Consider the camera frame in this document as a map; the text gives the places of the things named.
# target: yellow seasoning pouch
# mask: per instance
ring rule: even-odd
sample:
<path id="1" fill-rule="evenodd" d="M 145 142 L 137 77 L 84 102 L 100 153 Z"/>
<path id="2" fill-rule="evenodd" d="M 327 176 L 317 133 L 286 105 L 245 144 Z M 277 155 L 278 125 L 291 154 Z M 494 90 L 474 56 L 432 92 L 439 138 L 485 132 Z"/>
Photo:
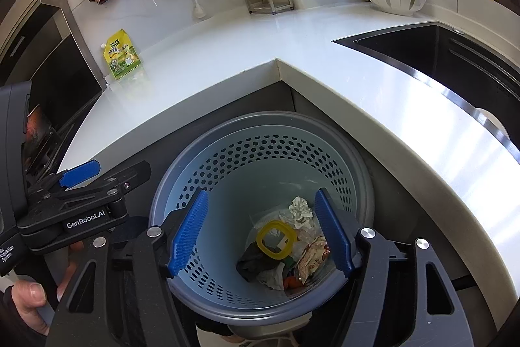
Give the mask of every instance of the yellow seasoning pouch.
<path id="1" fill-rule="evenodd" d="M 141 63 L 124 30 L 119 30 L 107 40 L 103 56 L 115 78 L 123 77 Z"/>

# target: metal paper towel holder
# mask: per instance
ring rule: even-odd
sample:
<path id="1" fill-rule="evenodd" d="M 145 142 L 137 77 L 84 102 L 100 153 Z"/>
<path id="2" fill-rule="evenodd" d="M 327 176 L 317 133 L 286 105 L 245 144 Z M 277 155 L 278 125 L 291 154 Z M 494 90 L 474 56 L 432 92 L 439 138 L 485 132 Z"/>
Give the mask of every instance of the metal paper towel holder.
<path id="1" fill-rule="evenodd" d="M 294 10 L 293 0 L 245 0 L 249 13 L 272 14 Z"/>

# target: white countertop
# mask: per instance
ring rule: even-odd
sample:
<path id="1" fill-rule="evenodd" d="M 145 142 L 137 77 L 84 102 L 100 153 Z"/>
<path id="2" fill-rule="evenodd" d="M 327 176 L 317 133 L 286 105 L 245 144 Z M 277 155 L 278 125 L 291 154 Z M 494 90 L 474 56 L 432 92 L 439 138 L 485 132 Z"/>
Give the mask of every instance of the white countertop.
<path id="1" fill-rule="evenodd" d="M 501 325 L 520 293 L 520 165 L 442 94 L 332 42 L 430 20 L 386 14 L 368 3 L 276 16 L 240 8 L 215 16 L 142 52 L 142 67 L 96 102 L 61 169 L 95 158 L 103 173 L 189 122 L 284 80 L 415 197 L 458 251 Z"/>

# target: silver screw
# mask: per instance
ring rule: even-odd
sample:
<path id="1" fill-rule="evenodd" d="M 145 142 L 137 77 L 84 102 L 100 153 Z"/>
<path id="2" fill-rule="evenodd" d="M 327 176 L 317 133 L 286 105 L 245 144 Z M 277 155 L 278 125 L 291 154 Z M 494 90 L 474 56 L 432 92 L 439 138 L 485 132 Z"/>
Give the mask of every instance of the silver screw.
<path id="1" fill-rule="evenodd" d="M 418 238 L 415 241 L 415 244 L 418 248 L 422 248 L 423 250 L 426 250 L 428 247 L 430 247 L 430 243 L 428 243 L 424 238 Z"/>
<path id="2" fill-rule="evenodd" d="M 372 228 L 363 228 L 361 230 L 361 235 L 365 238 L 374 238 L 375 231 Z"/>
<path id="3" fill-rule="evenodd" d="M 105 237 L 98 237 L 92 244 L 95 248 L 100 248 L 107 244 L 107 239 Z"/>
<path id="4" fill-rule="evenodd" d="M 162 229 L 160 227 L 150 227 L 146 231 L 146 235 L 148 237 L 152 237 L 152 238 L 160 236 L 161 233 L 162 233 Z"/>

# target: trash can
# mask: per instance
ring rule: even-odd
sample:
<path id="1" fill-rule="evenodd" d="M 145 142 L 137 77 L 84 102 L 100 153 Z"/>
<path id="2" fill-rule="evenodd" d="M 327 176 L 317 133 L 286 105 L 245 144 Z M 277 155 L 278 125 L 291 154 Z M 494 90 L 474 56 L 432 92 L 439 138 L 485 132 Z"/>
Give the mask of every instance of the trash can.
<path id="1" fill-rule="evenodd" d="M 260 326 L 285 322 L 322 305 L 345 284 L 332 258 L 310 283 L 290 291 L 247 282 L 236 271 L 253 227 L 252 216 L 287 208 L 300 196 L 312 208 L 325 187 L 336 207 L 371 226 L 374 197 L 368 170 L 355 147 L 322 122 L 293 112 L 234 118 L 186 147 L 163 177 L 150 225 L 208 191 L 209 211 L 191 260 L 168 281 L 172 293 L 197 313 L 221 323 Z"/>

